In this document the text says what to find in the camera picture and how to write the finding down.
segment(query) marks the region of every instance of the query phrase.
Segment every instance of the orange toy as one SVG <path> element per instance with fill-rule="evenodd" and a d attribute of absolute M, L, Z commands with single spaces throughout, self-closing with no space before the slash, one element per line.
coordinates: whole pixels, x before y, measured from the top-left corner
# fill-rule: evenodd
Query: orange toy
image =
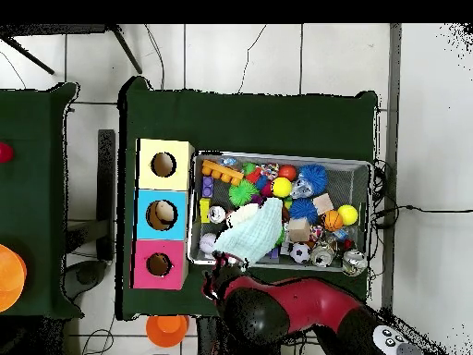
<path fill-rule="evenodd" d="M 179 344 L 188 331 L 188 316 L 151 316 L 146 322 L 146 335 L 159 347 Z"/>
<path fill-rule="evenodd" d="M 18 300 L 26 278 L 26 265 L 16 253 L 0 245 L 0 312 Z"/>
<path fill-rule="evenodd" d="M 335 210 L 327 211 L 321 220 L 325 228 L 329 231 L 335 231 L 344 225 L 344 219 Z"/>
<path fill-rule="evenodd" d="M 206 159 L 202 162 L 202 174 L 204 176 L 212 175 L 215 179 L 220 178 L 223 182 L 231 182 L 232 185 L 235 185 L 236 187 L 243 178 L 243 173 L 229 169 L 228 167 L 223 167 L 222 165 L 218 165 L 215 162 Z"/>

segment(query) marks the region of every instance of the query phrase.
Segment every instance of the pink box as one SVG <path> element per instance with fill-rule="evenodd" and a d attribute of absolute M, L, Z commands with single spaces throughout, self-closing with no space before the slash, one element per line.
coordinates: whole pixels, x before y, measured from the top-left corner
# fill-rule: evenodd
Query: pink box
<path fill-rule="evenodd" d="M 188 275 L 188 259 L 185 251 L 185 241 L 170 239 L 137 240 L 133 288 L 180 290 Z M 148 271 L 146 262 L 155 253 L 164 253 L 173 265 L 165 276 L 156 276 Z"/>

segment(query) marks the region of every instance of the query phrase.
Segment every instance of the white controller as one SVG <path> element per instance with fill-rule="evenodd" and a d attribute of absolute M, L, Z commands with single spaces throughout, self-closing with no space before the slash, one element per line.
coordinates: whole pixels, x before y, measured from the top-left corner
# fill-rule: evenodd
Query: white controller
<path fill-rule="evenodd" d="M 373 341 L 386 355 L 424 355 L 416 345 L 410 343 L 391 326 L 378 325 L 374 328 Z"/>

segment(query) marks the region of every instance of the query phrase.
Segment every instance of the green table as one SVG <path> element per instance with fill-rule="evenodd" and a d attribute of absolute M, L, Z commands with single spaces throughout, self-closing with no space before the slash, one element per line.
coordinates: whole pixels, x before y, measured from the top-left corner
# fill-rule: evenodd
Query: green table
<path fill-rule="evenodd" d="M 119 93 L 118 219 L 116 313 L 215 315 L 201 294 L 203 271 L 190 265 L 179 291 L 129 288 L 132 239 L 135 140 L 189 141 L 197 150 L 373 160 L 374 92 L 357 97 L 327 95 L 265 96 L 180 91 L 150 91 L 142 77 L 131 78 Z M 253 268 L 268 281 L 291 276 L 318 276 L 366 299 L 367 274 L 296 272 Z"/>
<path fill-rule="evenodd" d="M 28 269 L 19 300 L 1 315 L 80 317 L 63 295 L 66 217 L 63 126 L 75 83 L 47 92 L 0 91 L 0 141 L 15 151 L 0 164 L 0 243 Z"/>

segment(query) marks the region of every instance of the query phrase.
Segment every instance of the orange bowl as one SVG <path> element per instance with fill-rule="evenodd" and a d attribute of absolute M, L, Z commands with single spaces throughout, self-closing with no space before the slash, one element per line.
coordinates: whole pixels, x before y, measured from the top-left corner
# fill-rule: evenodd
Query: orange bowl
<path fill-rule="evenodd" d="M 159 347 L 179 344 L 188 331 L 188 316 L 150 316 L 146 322 L 146 335 Z"/>
<path fill-rule="evenodd" d="M 0 245 L 0 312 L 17 302 L 26 279 L 23 259 L 6 246 Z"/>

